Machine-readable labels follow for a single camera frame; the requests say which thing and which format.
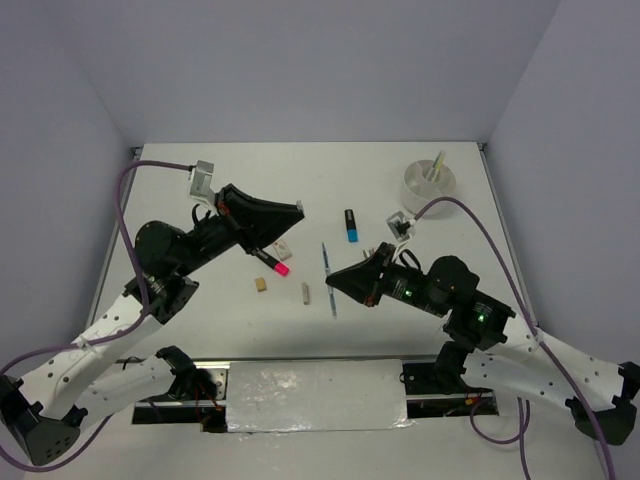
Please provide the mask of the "blue clear pen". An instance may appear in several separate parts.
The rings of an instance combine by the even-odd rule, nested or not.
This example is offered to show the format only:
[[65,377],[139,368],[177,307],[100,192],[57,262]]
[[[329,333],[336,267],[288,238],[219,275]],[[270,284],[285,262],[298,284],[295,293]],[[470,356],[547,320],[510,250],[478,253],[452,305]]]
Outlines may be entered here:
[[[329,264],[328,251],[324,242],[321,243],[321,249],[322,249],[322,257],[323,257],[324,273],[326,278],[328,278],[331,275],[331,269]],[[328,298],[329,298],[332,317],[337,318],[337,305],[336,305],[334,289],[326,281],[325,281],[325,284],[327,286],[327,292],[328,292]]]

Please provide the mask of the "yellow pen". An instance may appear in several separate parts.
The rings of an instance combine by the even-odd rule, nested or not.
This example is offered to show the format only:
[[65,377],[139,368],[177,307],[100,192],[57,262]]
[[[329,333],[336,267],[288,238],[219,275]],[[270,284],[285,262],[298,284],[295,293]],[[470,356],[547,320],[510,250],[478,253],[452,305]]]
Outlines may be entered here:
[[427,181],[436,182],[438,180],[445,157],[446,152],[444,150],[441,150],[436,156],[436,159],[432,163],[430,169],[427,171],[427,174],[425,175]]

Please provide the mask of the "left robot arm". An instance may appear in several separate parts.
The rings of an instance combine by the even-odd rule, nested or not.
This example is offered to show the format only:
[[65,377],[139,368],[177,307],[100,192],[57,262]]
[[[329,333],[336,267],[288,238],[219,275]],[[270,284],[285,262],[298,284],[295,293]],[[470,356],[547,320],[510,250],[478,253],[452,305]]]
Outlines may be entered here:
[[300,203],[256,199],[232,184],[205,203],[208,212],[194,216],[189,231],[144,224],[134,246],[140,277],[70,347],[20,377],[1,377],[1,421],[26,454],[28,470],[57,468],[83,431],[140,400],[217,396],[215,379],[176,346],[109,371],[186,306],[199,287],[190,274],[234,246],[258,257],[304,218]]

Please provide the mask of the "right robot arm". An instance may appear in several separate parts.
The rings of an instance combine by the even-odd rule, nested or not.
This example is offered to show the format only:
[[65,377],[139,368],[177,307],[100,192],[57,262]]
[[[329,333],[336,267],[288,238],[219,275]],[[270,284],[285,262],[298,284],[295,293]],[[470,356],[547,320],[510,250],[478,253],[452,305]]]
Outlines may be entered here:
[[600,360],[532,330],[511,307],[481,292],[479,278],[455,256],[429,271],[396,263],[381,243],[369,258],[327,276],[328,286],[374,307],[384,297],[444,319],[436,383],[446,391],[490,389],[541,401],[570,414],[592,439],[622,445],[636,423],[639,367]]

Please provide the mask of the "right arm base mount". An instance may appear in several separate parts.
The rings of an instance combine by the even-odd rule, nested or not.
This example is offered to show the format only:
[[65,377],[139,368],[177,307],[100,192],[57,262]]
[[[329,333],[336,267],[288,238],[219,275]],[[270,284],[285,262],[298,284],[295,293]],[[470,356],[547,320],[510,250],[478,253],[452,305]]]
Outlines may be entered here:
[[436,377],[434,366],[432,358],[402,361],[399,380],[410,420],[469,417],[473,408],[476,415],[499,415],[492,390],[446,386]]

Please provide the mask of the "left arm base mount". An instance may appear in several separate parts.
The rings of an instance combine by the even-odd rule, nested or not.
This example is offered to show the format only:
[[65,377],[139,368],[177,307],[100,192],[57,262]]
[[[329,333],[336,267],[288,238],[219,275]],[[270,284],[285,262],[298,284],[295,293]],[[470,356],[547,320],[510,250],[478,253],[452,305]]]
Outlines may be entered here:
[[155,395],[136,402],[131,423],[136,426],[186,425],[206,433],[227,433],[230,363],[202,360],[195,365],[208,374],[209,383],[194,384],[190,390]]

